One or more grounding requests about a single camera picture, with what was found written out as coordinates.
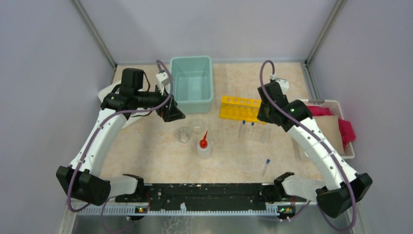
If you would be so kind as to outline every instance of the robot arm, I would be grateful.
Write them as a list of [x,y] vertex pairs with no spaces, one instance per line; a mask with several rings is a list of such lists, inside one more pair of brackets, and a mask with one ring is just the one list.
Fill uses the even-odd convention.
[[[319,129],[315,119],[305,104],[299,100],[288,102],[284,93],[288,90],[288,82],[284,79],[274,79],[265,86],[270,97],[289,115],[294,117],[302,125],[315,133],[320,140],[316,140],[301,126],[296,125],[282,113],[280,113],[264,95],[262,88],[258,88],[262,102],[258,113],[258,119],[281,126],[297,143],[305,150],[309,158],[322,174],[324,181],[306,179],[285,173],[277,178],[274,183],[280,194],[284,196],[300,196],[308,200],[316,200],[321,209],[330,217],[339,214],[351,207],[349,190],[340,174],[332,157],[335,157],[345,175],[350,181],[355,194],[356,202],[359,202],[370,188],[372,183],[368,174],[358,174],[348,165],[334,150],[326,137]],[[324,142],[332,153],[328,153],[322,146]]]
[[[72,198],[99,206],[108,197],[135,193],[138,190],[138,186],[140,186],[140,182],[143,183],[141,178],[134,175],[122,175],[110,179],[101,179],[99,177],[103,162],[115,137],[131,117],[131,114],[116,115],[101,127],[102,122],[108,116],[118,111],[136,110],[138,108],[147,109],[158,106],[168,96],[165,90],[168,76],[165,72],[157,75],[158,84],[156,85],[155,92],[142,91],[144,74],[144,71],[140,69],[127,68],[123,71],[121,83],[115,85],[112,92],[103,99],[96,124],[86,143],[68,167],[60,166],[57,170],[56,176],[63,190],[68,194],[69,183],[75,172],[75,167],[80,163],[71,191]],[[185,118],[185,115],[177,108],[173,98],[156,110],[156,112],[162,117],[164,122]],[[93,134],[95,134],[96,128],[101,128],[99,134],[95,136],[85,158],[81,160],[85,148]]]

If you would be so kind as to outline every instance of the red towel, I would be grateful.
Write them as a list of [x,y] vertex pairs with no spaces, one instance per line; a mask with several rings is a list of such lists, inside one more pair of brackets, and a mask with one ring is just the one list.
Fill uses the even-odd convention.
[[[333,116],[330,109],[319,106],[307,106],[314,116]],[[349,121],[338,118],[338,128],[340,129],[341,140],[343,141],[343,148],[345,149],[347,143],[356,139],[353,127]]]

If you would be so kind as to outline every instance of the black joint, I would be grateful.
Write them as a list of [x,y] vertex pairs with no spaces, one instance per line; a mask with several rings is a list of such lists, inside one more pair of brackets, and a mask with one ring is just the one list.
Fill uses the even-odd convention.
[[[277,104],[277,106],[283,111],[287,112],[287,114],[292,116],[297,121],[302,121],[308,117],[313,116],[310,110],[302,101],[295,100],[289,103],[287,96],[282,93],[280,84],[278,82],[270,82],[264,85],[264,88],[271,99]],[[293,121],[283,115],[279,109],[277,109],[270,103],[261,87],[258,88],[258,93],[260,94],[262,101],[260,109],[258,111],[257,119],[263,122],[273,123],[281,126],[286,132],[295,125]]]
[[[74,172],[73,169],[62,166],[56,171],[56,177],[66,195],[69,191],[69,183]],[[109,182],[87,172],[77,172],[71,198],[100,206],[108,199],[110,192],[111,185]]]
[[100,105],[100,108],[102,110],[108,108],[108,109],[112,109],[116,111],[123,111],[123,110],[126,110],[126,107],[129,101],[130,101],[130,98],[126,96],[122,96],[120,94],[115,94],[115,93],[109,93],[103,99],[103,102]]
[[133,97],[139,89],[143,88],[145,72],[141,69],[125,68],[122,71],[122,81],[119,93],[121,95]]
[[278,194],[279,200],[290,197],[290,195],[285,193],[284,187],[282,186],[282,182],[289,176],[293,176],[293,175],[294,175],[293,172],[286,172],[274,180],[274,190],[275,190],[275,193]]
[[111,93],[116,93],[116,91],[119,89],[120,84],[115,85],[115,87],[112,89]]
[[[363,199],[372,183],[373,181],[367,173],[359,174],[356,179],[350,182],[356,202]],[[316,193],[317,203],[321,210],[331,218],[336,218],[352,206],[350,191],[343,183],[340,189],[329,191],[323,187],[317,189]]]

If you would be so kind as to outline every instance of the test tube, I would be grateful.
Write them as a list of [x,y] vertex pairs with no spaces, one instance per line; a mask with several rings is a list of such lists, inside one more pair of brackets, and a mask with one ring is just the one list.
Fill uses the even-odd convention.
[[265,175],[265,173],[267,172],[267,169],[268,169],[268,164],[270,163],[270,160],[269,159],[267,159],[267,161],[265,162],[265,165],[264,165],[264,170],[263,170],[263,176]]
[[238,137],[245,138],[245,124],[246,121],[243,120],[243,123],[240,125],[240,129],[238,130]]

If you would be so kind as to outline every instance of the white arm segment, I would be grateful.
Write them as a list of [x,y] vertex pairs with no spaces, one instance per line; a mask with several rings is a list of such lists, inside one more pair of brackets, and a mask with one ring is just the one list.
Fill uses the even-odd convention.
[[334,163],[332,156],[335,156],[338,160],[340,166],[343,168],[344,173],[346,174],[348,180],[351,182],[356,179],[356,173],[350,165],[348,165],[343,158],[337,153],[334,147],[328,142],[325,138],[321,130],[319,129],[316,120],[313,118],[306,118],[301,121],[304,126],[309,128],[310,130],[314,131],[314,133],[320,137],[324,143],[333,151],[332,155],[327,153],[325,148],[318,142],[314,137],[312,137],[308,132],[306,132],[302,127],[293,126],[290,130],[288,130],[288,134],[297,141],[297,143],[304,149],[307,153],[308,157],[312,160],[315,164],[317,169],[320,171],[322,176],[324,177],[325,186],[328,190],[335,190],[341,188],[340,183],[344,180],[341,177],[340,171],[338,170],[336,164]]
[[281,91],[283,94],[286,94],[288,89],[290,88],[290,83],[286,79],[275,78],[275,82],[280,84]]
[[287,195],[299,196],[310,201],[317,200],[316,189],[324,186],[323,181],[307,179],[298,175],[291,175],[282,182],[282,187]]
[[[85,150],[87,143],[89,142],[92,134],[95,132],[96,128],[99,127],[100,123],[106,119],[109,115],[115,113],[115,110],[104,109],[99,112],[99,117],[97,118],[96,124],[94,125],[86,143],[83,145],[77,156],[70,162],[72,168],[76,167],[82,153]],[[103,161],[105,161],[108,151],[112,146],[114,139],[121,130],[122,126],[126,123],[126,118],[124,115],[116,115],[112,117],[108,122],[105,123],[103,129],[99,131],[96,138],[94,139],[89,151],[84,159],[84,163],[81,165],[79,171],[83,172],[89,170],[89,174],[99,177],[102,170]],[[130,176],[118,176],[114,178],[104,179],[111,183],[111,192],[109,197],[118,196],[123,194],[132,194],[136,190],[138,181]]]
[[[115,110],[105,108],[99,111],[99,116],[97,118],[96,124],[94,125],[88,139],[83,145],[77,156],[70,162],[72,168],[75,168],[80,160],[82,153],[84,152],[87,143],[89,142],[92,134],[95,132],[96,128],[99,127],[100,123],[106,119],[109,115],[115,113]],[[112,117],[108,122],[106,122],[103,129],[99,131],[96,138],[94,139],[89,151],[84,159],[84,163],[81,165],[79,171],[83,172],[86,169],[89,170],[89,174],[99,177],[102,170],[103,161],[105,161],[106,155],[110,147],[112,146],[115,137],[121,130],[122,126],[125,124],[126,118],[124,115],[116,115]]]

